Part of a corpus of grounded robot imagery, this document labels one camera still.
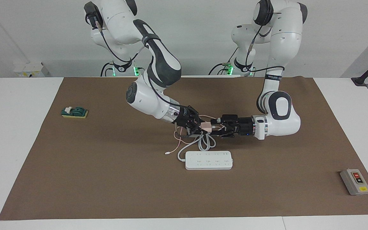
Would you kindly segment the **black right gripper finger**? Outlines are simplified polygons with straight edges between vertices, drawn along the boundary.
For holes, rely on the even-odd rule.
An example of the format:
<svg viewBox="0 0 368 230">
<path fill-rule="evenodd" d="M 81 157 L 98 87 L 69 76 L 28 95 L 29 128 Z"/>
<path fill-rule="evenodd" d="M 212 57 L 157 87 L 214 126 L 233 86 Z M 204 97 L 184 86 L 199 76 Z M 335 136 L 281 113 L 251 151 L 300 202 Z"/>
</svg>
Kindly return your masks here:
<svg viewBox="0 0 368 230">
<path fill-rule="evenodd" d="M 200 128 L 200 126 L 192 128 L 187 127 L 186 130 L 187 130 L 186 137 L 195 137 L 197 135 L 201 135 L 204 133 L 204 131 Z"/>
<path fill-rule="evenodd" d="M 202 119 L 200 119 L 200 115 L 196 110 L 190 111 L 190 119 L 193 121 L 194 125 L 199 126 L 202 122 Z"/>
</svg>

